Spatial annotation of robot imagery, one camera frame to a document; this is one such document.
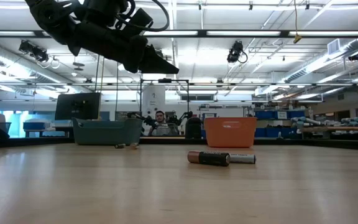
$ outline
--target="small object on table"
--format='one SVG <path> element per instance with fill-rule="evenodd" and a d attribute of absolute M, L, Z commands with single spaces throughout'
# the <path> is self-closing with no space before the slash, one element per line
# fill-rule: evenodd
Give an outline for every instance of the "small object on table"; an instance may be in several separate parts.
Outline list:
<path fill-rule="evenodd" d="M 135 150 L 135 149 L 138 149 L 139 148 L 139 143 L 132 143 L 130 145 L 131 149 Z"/>
<path fill-rule="evenodd" d="M 187 159 L 191 163 L 214 166 L 228 166 L 230 164 L 230 154 L 226 152 L 190 151 L 187 154 Z"/>
<path fill-rule="evenodd" d="M 125 148 L 125 144 L 116 144 L 116 149 L 124 149 Z"/>
<path fill-rule="evenodd" d="M 244 163 L 244 164 L 255 164 L 256 156 L 252 154 L 230 154 L 230 162 L 233 163 Z"/>

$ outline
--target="orange bin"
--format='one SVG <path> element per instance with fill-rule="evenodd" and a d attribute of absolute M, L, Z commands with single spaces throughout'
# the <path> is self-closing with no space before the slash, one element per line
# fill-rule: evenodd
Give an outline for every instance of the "orange bin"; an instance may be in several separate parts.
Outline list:
<path fill-rule="evenodd" d="M 206 118 L 204 127 L 209 147 L 251 147 L 257 118 Z"/>

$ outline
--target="table surface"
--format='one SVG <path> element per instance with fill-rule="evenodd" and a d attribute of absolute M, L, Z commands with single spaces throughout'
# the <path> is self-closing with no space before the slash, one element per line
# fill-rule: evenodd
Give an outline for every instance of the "table surface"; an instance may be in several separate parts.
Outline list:
<path fill-rule="evenodd" d="M 256 165 L 190 164 L 207 146 L 0 149 L 0 223 L 358 223 L 358 151 L 221 149 Z"/>

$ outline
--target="computer monitor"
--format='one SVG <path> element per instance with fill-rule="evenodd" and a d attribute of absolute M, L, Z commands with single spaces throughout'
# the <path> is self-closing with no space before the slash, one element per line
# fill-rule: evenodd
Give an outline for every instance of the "computer monitor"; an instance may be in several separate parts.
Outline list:
<path fill-rule="evenodd" d="M 100 93 L 59 95 L 55 120 L 98 119 L 100 97 Z"/>

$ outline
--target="teal plastic tub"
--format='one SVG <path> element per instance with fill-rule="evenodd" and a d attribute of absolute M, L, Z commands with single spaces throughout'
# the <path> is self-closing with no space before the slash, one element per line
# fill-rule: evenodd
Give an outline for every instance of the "teal plastic tub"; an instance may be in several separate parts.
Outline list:
<path fill-rule="evenodd" d="M 74 140 L 79 145 L 138 143 L 142 133 L 140 119 L 126 121 L 87 121 L 73 118 Z"/>

